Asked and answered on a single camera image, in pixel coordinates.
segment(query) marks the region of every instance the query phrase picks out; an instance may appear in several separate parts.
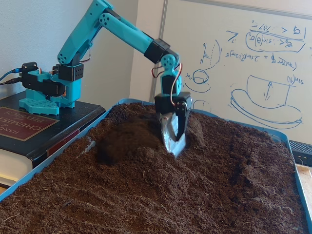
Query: blue cable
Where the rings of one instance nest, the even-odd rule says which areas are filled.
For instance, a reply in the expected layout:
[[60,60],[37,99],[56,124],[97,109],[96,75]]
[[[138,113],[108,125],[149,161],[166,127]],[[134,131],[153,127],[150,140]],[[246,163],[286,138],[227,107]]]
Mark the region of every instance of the blue cable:
[[9,71],[7,73],[5,73],[1,78],[0,78],[0,81],[3,80],[8,74],[11,74],[13,73],[12,71]]
[[20,72],[20,68],[15,68],[12,71],[9,71],[7,73],[5,73],[1,78],[0,81],[3,80],[7,75],[11,74],[11,73],[19,73]]

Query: white wall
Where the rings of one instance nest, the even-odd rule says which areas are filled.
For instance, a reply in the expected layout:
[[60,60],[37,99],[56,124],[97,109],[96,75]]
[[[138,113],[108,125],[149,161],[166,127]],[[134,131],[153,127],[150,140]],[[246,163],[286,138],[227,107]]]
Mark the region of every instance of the white wall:
[[[260,7],[277,11],[292,12],[303,15],[312,15],[311,0],[215,0],[233,4]],[[164,0],[139,0],[136,25],[141,30],[154,38],[158,38]],[[150,69],[153,64],[140,53],[135,52],[130,97],[149,101],[152,87],[152,76]]]
[[[110,0],[134,23],[138,0]],[[50,71],[57,54],[92,0],[0,0],[0,76],[25,62]],[[85,64],[81,101],[114,105],[130,93],[133,49],[109,32],[99,33]],[[9,75],[5,80],[17,77]],[[0,87],[0,98],[23,91],[20,83]]]
[[[141,31],[157,39],[161,24],[164,0],[139,0],[136,26]],[[130,98],[149,101],[154,64],[135,50],[131,73]]]

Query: whiteboard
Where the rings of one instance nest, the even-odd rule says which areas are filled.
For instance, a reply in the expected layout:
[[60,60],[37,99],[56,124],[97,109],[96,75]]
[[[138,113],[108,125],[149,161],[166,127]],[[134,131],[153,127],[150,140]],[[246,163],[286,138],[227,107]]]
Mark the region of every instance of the whiteboard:
[[193,109],[312,144],[312,20],[168,0],[163,39]]

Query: red wire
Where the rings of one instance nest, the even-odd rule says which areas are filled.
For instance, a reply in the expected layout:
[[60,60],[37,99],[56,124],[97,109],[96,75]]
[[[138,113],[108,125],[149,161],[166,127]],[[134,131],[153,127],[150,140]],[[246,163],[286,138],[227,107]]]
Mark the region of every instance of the red wire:
[[88,59],[83,60],[83,61],[80,61],[80,62],[84,63],[84,62],[90,61],[90,59],[91,59],[91,58],[88,58]]
[[162,67],[162,66],[160,66],[160,67],[153,67],[153,68],[151,69],[151,74],[152,74],[152,76],[153,76],[154,78],[157,78],[157,77],[159,77],[160,74],[164,73],[164,72],[160,72],[160,73],[157,74],[157,76],[154,75],[154,70],[155,70],[155,69],[158,69],[158,68],[161,68],[161,67]]
[[171,86],[171,92],[170,92],[170,102],[171,102],[171,104],[172,104],[173,106],[175,106],[175,103],[172,101],[172,91],[173,91],[173,88],[174,88],[174,85],[175,85],[177,79],[179,79],[179,77],[180,77],[180,75],[181,75],[181,73],[182,73],[182,68],[183,68],[182,63],[180,63],[179,66],[180,66],[179,73],[177,74],[177,76],[176,76],[176,78],[175,78],[175,80],[174,80],[174,82],[173,82],[173,84],[172,84],[172,86]]

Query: wooden surface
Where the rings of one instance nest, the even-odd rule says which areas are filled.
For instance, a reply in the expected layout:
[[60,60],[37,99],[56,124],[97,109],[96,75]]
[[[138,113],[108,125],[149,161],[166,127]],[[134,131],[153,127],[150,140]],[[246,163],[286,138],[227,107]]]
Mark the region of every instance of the wooden surface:
[[0,187],[0,194],[2,194],[5,190],[5,188]]
[[309,213],[312,216],[312,168],[297,165],[303,192],[306,197]]

